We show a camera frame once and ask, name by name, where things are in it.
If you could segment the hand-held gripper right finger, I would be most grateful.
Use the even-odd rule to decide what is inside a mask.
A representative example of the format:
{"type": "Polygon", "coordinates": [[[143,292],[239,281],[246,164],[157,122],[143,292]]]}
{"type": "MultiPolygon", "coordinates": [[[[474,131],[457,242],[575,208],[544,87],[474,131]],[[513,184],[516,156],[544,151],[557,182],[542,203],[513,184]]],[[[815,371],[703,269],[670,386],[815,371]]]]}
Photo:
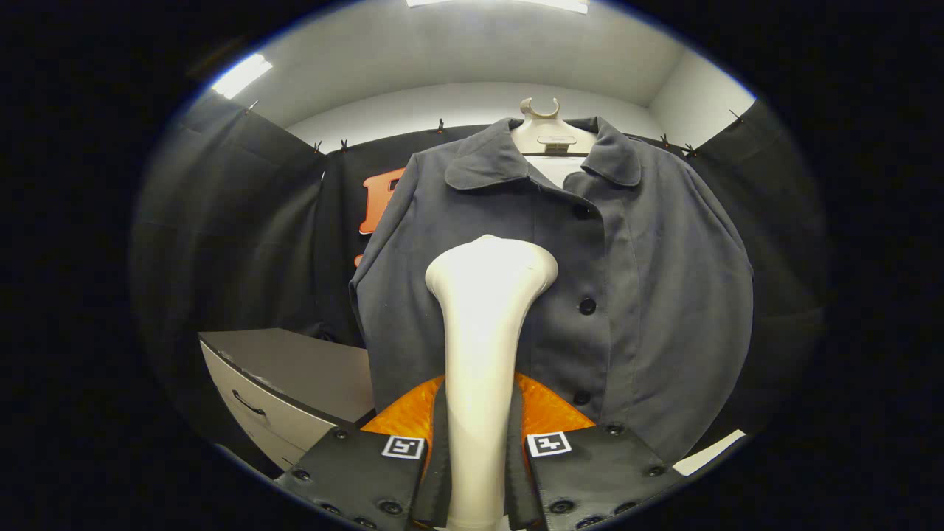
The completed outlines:
{"type": "Polygon", "coordinates": [[[620,424],[598,426],[542,383],[516,374],[505,512],[513,530],[586,530],[631,516],[685,477],[620,424]]]}

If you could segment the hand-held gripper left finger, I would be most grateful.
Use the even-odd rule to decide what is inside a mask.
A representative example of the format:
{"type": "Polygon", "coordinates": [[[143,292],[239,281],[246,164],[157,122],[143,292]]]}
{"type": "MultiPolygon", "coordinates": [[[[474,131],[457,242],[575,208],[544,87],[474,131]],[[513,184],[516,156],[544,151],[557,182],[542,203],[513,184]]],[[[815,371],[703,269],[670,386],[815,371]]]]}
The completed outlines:
{"type": "Polygon", "coordinates": [[[419,384],[359,430],[331,429],[277,486],[368,530],[446,527],[451,460],[444,377],[419,384]]]}

